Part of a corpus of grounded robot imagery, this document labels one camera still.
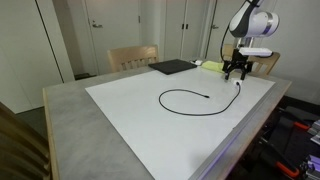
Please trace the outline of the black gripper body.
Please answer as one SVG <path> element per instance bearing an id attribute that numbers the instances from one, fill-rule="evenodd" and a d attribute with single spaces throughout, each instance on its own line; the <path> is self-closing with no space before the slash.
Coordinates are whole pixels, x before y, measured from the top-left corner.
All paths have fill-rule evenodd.
<path id="1" fill-rule="evenodd" d="M 233 50 L 233 55 L 232 55 L 232 61 L 231 64 L 236 68 L 236 69 L 241 69 L 246 66 L 247 64 L 247 59 L 248 57 L 245 55 L 242 55 L 238 49 Z"/>

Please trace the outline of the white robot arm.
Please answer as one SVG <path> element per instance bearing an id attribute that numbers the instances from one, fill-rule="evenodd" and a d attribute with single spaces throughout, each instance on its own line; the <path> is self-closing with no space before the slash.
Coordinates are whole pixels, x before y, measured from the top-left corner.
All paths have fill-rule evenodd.
<path id="1" fill-rule="evenodd" d="M 280 18 L 277 14 L 259 9 L 264 0 L 245 0 L 240 9 L 229 22 L 227 30 L 235 38 L 261 38 L 271 36 L 278 28 Z M 236 47 L 233 50 L 231 60 L 222 59 L 224 62 L 222 71 L 228 80 L 230 73 L 240 69 L 243 80 L 247 73 L 252 70 L 249 56 L 269 57 L 272 51 L 268 48 L 253 48 L 248 45 Z"/>

